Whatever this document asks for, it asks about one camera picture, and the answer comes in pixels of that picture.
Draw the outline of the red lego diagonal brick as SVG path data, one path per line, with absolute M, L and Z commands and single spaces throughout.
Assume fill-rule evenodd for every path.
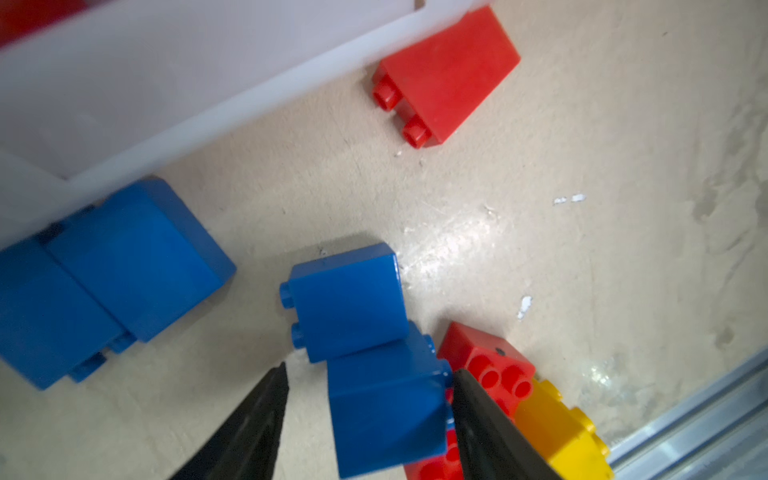
M 467 370 L 510 420 L 520 403 L 532 394 L 536 367 L 501 337 L 453 321 L 437 356 L 447 360 L 453 371 Z M 406 477 L 409 480 L 461 479 L 463 472 L 453 427 L 448 430 L 446 440 L 444 455 L 406 465 Z

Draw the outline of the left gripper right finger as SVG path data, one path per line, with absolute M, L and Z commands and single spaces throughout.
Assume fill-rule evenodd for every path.
M 559 477 L 469 371 L 454 372 L 452 383 L 452 409 L 464 478 Z

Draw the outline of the blue lego pair back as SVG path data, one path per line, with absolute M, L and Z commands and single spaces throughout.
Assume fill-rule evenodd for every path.
M 138 181 L 2 251 L 2 360 L 39 389 L 80 382 L 235 270 L 167 182 Z

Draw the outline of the large red lego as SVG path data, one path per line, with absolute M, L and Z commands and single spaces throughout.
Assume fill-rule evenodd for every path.
M 1 46 L 89 8 L 83 0 L 1 0 Z

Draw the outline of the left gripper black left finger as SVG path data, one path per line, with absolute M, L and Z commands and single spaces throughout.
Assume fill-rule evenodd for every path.
M 175 479 L 273 478 L 289 392 L 284 363 L 270 369 Z

